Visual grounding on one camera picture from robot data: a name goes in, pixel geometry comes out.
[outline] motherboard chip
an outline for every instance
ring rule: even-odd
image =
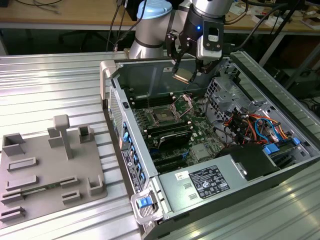
[[[154,119],[159,122],[175,120],[174,114],[169,109],[154,109],[153,116],[154,116]]]
[[[192,146],[192,150],[198,161],[210,157],[209,152],[207,151],[205,145],[203,145],[202,143]]]

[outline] power supply label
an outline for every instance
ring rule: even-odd
[[[217,165],[189,173],[200,198],[206,199],[230,189]]]

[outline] blue cable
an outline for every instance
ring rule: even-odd
[[[257,119],[257,120],[255,121],[255,123],[254,123],[254,129],[255,129],[256,133],[257,133],[260,137],[262,137],[262,138],[264,138],[265,140],[267,140],[268,144],[270,143],[270,141],[268,140],[268,138],[267,138],[266,136],[263,136],[263,135],[259,132],[259,130],[258,130],[258,121],[259,121],[259,120],[265,120],[267,123],[269,123],[269,124],[271,125],[272,130],[273,130],[274,134],[276,135],[276,137],[277,137],[278,139],[280,139],[280,140],[283,140],[283,138],[281,137],[280,134],[277,133],[277,131],[276,131],[276,129],[275,129],[275,126],[272,124],[272,122],[271,122],[269,119],[259,118],[259,119]]]

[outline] white sticker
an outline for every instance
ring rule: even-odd
[[[175,177],[178,181],[182,179],[187,179],[189,178],[189,172],[188,171],[181,171],[175,174]]]
[[[163,72],[164,72],[164,73],[170,73],[170,72],[172,72],[172,67],[165,67],[165,68],[163,69]]]

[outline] motherboard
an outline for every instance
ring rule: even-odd
[[[161,174],[213,159],[225,147],[191,94],[130,98],[135,120]]]

